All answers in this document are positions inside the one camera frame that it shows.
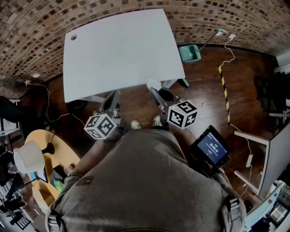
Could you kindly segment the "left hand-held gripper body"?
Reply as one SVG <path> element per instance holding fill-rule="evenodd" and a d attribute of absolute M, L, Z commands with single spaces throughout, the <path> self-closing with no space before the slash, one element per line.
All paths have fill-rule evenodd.
<path fill-rule="evenodd" d="M 93 139 L 108 139 L 114 131 L 117 131 L 120 135 L 124 135 L 125 124 L 119 115 L 119 111 L 119 108 L 95 111 L 89 117 L 84 126 L 84 130 Z"/>

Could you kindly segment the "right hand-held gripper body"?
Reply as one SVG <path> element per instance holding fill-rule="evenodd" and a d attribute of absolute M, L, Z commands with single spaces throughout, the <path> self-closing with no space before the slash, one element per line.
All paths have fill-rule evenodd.
<path fill-rule="evenodd" d="M 191 126 L 197 117 L 197 108 L 191 100 L 185 100 L 168 107 L 161 117 L 164 123 L 172 124 L 180 129 Z"/>

